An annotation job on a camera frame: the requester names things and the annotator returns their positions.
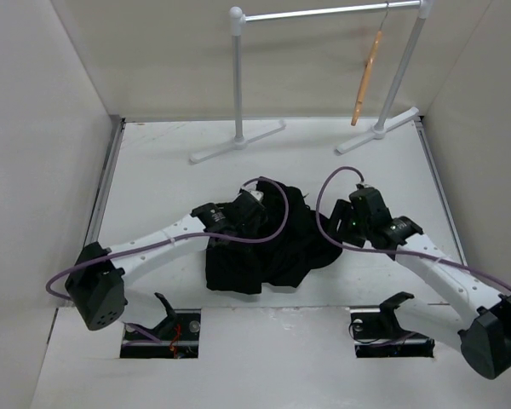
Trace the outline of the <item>black trousers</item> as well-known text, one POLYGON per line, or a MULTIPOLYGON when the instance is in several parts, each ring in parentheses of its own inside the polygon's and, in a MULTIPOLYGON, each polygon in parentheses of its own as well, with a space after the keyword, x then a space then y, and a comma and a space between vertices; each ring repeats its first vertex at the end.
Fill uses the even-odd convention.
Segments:
POLYGON ((296 288, 311 270, 329 266, 342 254, 317 228, 317 220, 326 228, 329 219, 306 204, 298 187, 259 181, 256 189, 263 193, 267 221, 256 233, 240 236, 259 239, 275 233, 288 207, 286 225, 275 239, 262 244, 221 244, 211 239, 205 252, 205 278, 212 291, 255 295, 264 283, 296 288))

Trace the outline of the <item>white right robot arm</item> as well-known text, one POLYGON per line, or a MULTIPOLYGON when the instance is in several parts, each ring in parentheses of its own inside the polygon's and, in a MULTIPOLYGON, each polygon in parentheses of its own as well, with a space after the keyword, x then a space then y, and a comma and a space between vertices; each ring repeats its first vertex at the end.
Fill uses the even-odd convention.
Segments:
POLYGON ((407 331, 432 338, 458 351, 486 379, 511 367, 511 291, 481 282, 410 218, 392 217, 377 189, 358 184, 348 199, 337 200, 326 232, 355 251, 389 256, 445 300, 440 307, 404 291, 391 296, 379 306, 384 335, 407 331))

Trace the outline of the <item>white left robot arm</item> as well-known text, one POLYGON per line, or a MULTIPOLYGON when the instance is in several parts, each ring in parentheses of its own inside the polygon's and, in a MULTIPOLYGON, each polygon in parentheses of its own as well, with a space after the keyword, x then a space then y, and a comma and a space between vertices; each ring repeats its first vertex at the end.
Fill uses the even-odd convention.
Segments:
POLYGON ((133 290, 152 271, 191 253, 229 246, 218 233, 252 239, 266 220, 264 194, 241 190, 234 201, 203 204, 174 224, 122 245, 86 245, 68 274, 65 288, 91 331, 121 321, 142 329, 153 341, 171 335, 177 314, 165 296, 133 290))

